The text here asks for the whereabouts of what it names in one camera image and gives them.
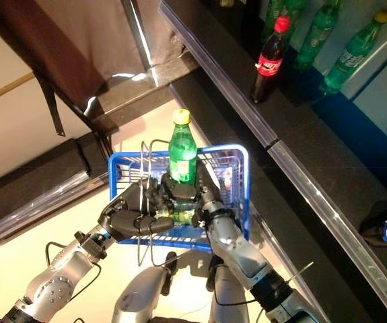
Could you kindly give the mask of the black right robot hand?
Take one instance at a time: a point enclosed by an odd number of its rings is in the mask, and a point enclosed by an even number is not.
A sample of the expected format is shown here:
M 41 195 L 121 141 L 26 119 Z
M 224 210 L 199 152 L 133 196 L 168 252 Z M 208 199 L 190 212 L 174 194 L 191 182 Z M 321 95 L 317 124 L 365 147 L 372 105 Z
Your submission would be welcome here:
M 192 185 L 176 183 L 169 173 L 165 173 L 160 192 L 164 203 L 157 208 L 157 215 L 170 217 L 175 223 L 183 225 L 204 226 L 213 213 L 225 208 L 220 189 L 203 163 L 198 164 L 196 180 Z

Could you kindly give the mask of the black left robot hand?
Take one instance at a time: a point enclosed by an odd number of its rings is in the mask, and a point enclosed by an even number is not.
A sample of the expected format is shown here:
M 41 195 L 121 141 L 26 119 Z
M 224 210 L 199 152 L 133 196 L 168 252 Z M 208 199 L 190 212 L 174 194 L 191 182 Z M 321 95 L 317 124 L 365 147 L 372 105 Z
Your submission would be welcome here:
M 156 211 L 167 205 L 167 194 L 157 180 L 138 180 L 110 201 L 98 223 L 118 242 L 160 233 L 174 226 L 171 217 L 156 216 Z

